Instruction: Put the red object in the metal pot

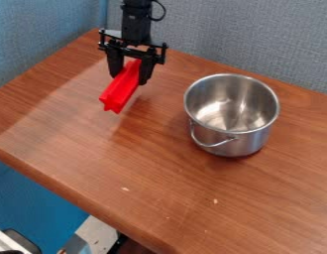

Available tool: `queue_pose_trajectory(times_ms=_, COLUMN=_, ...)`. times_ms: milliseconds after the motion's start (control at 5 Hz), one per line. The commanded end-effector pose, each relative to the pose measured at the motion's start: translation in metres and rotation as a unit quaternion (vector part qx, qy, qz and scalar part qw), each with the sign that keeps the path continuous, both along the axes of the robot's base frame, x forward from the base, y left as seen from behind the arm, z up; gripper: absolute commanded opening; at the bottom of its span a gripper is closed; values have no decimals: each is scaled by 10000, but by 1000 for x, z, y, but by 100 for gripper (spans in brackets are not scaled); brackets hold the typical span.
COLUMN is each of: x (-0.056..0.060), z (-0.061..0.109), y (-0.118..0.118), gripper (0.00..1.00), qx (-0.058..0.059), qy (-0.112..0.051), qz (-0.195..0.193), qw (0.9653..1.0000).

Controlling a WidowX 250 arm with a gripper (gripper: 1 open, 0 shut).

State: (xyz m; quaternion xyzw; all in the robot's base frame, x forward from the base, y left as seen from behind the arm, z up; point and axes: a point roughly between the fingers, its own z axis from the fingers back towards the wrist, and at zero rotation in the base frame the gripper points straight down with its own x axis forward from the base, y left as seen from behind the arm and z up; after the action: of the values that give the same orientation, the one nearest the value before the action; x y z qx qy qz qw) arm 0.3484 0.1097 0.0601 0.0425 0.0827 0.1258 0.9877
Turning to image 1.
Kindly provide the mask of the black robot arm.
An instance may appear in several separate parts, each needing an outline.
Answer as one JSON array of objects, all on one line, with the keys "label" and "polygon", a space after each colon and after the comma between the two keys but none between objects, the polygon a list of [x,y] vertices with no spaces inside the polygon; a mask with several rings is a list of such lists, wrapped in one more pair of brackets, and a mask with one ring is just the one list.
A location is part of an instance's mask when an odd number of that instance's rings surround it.
[{"label": "black robot arm", "polygon": [[157,64],[165,63],[167,45],[150,36],[150,23],[159,22],[166,8],[158,0],[122,0],[120,30],[98,30],[98,49],[106,54],[108,74],[115,77],[123,69],[123,58],[141,61],[138,84],[151,77]]}]

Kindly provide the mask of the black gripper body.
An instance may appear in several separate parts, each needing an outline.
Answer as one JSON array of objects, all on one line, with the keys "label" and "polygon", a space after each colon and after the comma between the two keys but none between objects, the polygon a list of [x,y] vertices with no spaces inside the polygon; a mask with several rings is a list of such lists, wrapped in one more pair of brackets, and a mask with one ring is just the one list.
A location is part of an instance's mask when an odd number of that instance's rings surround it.
[{"label": "black gripper body", "polygon": [[151,4],[120,4],[120,27],[118,31],[99,29],[98,48],[104,51],[119,50],[123,57],[142,59],[153,57],[157,64],[165,63],[167,46],[155,43],[150,37],[150,23],[159,22],[166,15],[166,9],[159,4],[162,15],[153,17]]}]

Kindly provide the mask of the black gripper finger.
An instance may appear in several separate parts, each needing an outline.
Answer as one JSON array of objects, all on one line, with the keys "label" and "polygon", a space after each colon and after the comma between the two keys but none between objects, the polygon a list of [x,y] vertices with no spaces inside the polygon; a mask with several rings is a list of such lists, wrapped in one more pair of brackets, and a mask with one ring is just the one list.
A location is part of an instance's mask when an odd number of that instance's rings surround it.
[{"label": "black gripper finger", "polygon": [[143,85],[151,76],[155,62],[153,57],[141,59],[139,70],[138,70],[138,84]]},{"label": "black gripper finger", "polygon": [[123,65],[123,55],[119,50],[110,49],[106,51],[106,62],[108,74],[111,77],[115,77],[120,72]]}]

